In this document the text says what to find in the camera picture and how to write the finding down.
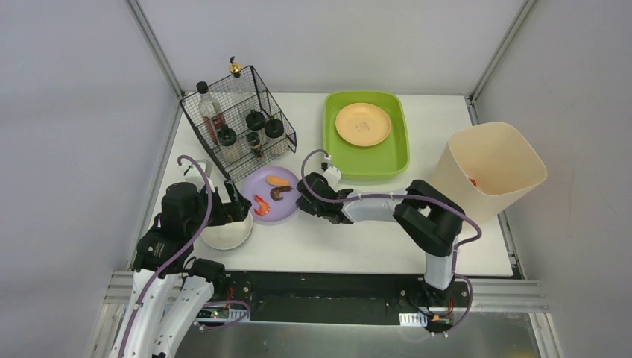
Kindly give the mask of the purple plate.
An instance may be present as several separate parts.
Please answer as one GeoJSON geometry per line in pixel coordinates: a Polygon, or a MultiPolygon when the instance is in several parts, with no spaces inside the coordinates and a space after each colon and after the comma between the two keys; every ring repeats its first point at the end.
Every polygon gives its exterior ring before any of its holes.
{"type": "Polygon", "coordinates": [[[257,169],[243,180],[240,192],[251,202],[252,207],[250,212],[256,221],[273,224],[286,220],[296,211],[297,206],[295,202],[300,197],[300,193],[297,191],[298,182],[299,179],[297,176],[286,168],[280,166],[264,166],[257,169]],[[293,190],[291,192],[284,193],[283,200],[273,201],[270,197],[270,191],[274,188],[274,186],[266,183],[265,177],[267,175],[274,175],[288,180],[293,190]],[[271,211],[269,214],[266,216],[258,216],[254,213],[253,209],[256,207],[256,203],[253,200],[254,195],[259,195],[270,204],[271,211]]]}

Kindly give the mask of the black pepper grinder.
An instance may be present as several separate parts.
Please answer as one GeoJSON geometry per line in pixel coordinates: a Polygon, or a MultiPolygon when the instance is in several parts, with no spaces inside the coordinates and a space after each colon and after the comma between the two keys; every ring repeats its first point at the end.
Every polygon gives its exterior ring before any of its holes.
{"type": "Polygon", "coordinates": [[[261,160],[264,157],[262,142],[260,140],[259,134],[257,132],[251,131],[246,136],[247,144],[253,153],[254,157],[258,160],[261,160]]]}

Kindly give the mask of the black-lid spice jar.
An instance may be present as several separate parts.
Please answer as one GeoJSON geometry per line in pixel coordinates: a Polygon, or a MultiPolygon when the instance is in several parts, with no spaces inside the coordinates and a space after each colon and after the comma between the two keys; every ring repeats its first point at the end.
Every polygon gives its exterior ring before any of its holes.
{"type": "Polygon", "coordinates": [[[244,156],[237,133],[228,125],[220,127],[217,138],[221,154],[227,163],[235,163],[244,156]]]}

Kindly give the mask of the black-lid glass jar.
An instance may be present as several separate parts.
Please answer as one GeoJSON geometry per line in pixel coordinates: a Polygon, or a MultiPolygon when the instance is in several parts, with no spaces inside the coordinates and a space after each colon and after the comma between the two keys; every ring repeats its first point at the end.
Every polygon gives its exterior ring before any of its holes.
{"type": "Polygon", "coordinates": [[[246,124],[250,131],[256,132],[259,136],[259,140],[262,145],[265,145],[268,141],[267,135],[265,133],[265,115],[258,110],[250,110],[250,112],[246,115],[246,124]]]}
{"type": "Polygon", "coordinates": [[[264,130],[271,155],[279,156],[283,154],[285,150],[285,128],[283,122],[270,117],[265,123],[264,130]]]}

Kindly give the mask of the black-lid glass jar front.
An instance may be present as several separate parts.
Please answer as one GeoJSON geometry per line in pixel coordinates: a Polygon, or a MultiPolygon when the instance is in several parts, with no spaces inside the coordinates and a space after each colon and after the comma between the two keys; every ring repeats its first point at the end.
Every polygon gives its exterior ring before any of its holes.
{"type": "Polygon", "coordinates": [[[250,110],[250,112],[246,115],[246,124],[250,131],[256,132],[259,136],[259,140],[262,145],[265,145],[268,141],[267,135],[265,133],[265,115],[258,110],[250,110]]]}

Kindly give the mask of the orange plate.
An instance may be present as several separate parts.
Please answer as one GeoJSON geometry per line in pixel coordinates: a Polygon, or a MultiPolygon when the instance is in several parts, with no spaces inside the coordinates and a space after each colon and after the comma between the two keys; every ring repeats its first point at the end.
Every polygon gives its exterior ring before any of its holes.
{"type": "Polygon", "coordinates": [[[371,147],[386,140],[391,132],[391,118],[374,104],[349,104],[336,116],[335,129],[349,144],[371,147]]]}

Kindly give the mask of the dark sauce bottle red label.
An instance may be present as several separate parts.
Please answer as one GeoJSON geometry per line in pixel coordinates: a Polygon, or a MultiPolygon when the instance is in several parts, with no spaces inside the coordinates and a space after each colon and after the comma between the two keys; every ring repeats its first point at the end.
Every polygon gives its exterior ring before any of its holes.
{"type": "Polygon", "coordinates": [[[207,82],[197,82],[196,89],[200,95],[198,110],[202,115],[203,122],[212,141],[216,145],[219,145],[221,135],[223,134],[222,128],[226,125],[226,119],[220,101],[210,92],[207,82]]]}

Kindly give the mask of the gold-top glass oil bottle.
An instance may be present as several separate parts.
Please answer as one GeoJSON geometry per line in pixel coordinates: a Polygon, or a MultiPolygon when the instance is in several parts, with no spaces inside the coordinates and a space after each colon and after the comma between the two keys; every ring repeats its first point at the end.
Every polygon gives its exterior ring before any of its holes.
{"type": "Polygon", "coordinates": [[[230,95],[232,97],[232,107],[230,113],[235,120],[239,120],[246,128],[250,128],[247,118],[252,111],[258,110],[258,99],[256,90],[251,80],[247,78],[248,71],[244,71],[241,64],[237,63],[235,57],[230,58],[230,95]]]}

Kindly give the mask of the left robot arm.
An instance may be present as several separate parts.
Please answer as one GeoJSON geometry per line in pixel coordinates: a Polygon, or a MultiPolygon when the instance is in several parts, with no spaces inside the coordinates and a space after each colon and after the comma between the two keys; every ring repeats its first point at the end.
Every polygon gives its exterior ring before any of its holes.
{"type": "Polygon", "coordinates": [[[111,357],[173,357],[206,308],[239,305],[243,310],[234,322],[249,317],[249,304],[230,297],[223,264],[189,258],[204,229],[235,224],[251,207],[231,180],[224,186],[226,204],[216,188],[187,182],[167,188],[160,212],[136,246],[132,292],[111,357]]]}

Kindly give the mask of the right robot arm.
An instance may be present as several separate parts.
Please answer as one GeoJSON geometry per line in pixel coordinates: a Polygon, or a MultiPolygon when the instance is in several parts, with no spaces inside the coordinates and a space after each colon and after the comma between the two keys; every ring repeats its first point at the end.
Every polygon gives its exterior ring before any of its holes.
{"type": "Polygon", "coordinates": [[[424,289],[443,294],[454,281],[454,247],[465,212],[424,180],[413,180],[392,193],[360,194],[335,191],[327,179],[312,172],[297,184],[296,205],[303,212],[333,224],[393,222],[424,251],[424,289]]]}

